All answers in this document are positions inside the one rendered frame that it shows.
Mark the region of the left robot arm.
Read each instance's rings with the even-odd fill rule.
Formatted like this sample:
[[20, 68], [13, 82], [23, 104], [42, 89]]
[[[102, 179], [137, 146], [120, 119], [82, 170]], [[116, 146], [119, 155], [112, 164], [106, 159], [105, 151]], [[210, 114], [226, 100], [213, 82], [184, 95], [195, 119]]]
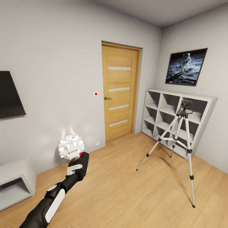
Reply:
[[76, 182], [84, 179], [84, 169], [75, 172], [75, 170], [81, 168], [81, 164], [67, 167], [66, 179], [62, 182], [56, 183], [46, 191], [47, 193], [44, 199], [42, 199], [27, 215], [25, 221], [19, 228], [47, 228], [65, 198], [65, 194], [75, 185]]

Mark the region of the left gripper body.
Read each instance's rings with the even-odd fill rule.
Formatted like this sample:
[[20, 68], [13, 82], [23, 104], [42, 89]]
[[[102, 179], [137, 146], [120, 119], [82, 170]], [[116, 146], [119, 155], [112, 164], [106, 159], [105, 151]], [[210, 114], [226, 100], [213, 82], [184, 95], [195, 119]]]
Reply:
[[84, 179], [82, 171], [75, 172], [72, 175], [66, 175], [66, 179], [71, 182], [71, 188], [75, 185], [76, 182], [82, 181]]

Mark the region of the digital camera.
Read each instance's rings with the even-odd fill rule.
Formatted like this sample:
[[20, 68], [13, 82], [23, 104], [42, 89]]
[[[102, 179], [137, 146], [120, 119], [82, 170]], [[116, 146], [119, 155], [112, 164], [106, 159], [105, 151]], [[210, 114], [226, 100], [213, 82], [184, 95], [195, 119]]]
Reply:
[[85, 177], [86, 172], [87, 172], [88, 161], [89, 161], [89, 154], [86, 153], [86, 152], [80, 152], [79, 155], [80, 156], [77, 159], [72, 160], [72, 161], [69, 162], [68, 167], [81, 164], [82, 168], [78, 169], [78, 170], [75, 170], [75, 172], [78, 172], [78, 171], [81, 171], [81, 170], [84, 169], [85, 171], [83, 173], [83, 177]]

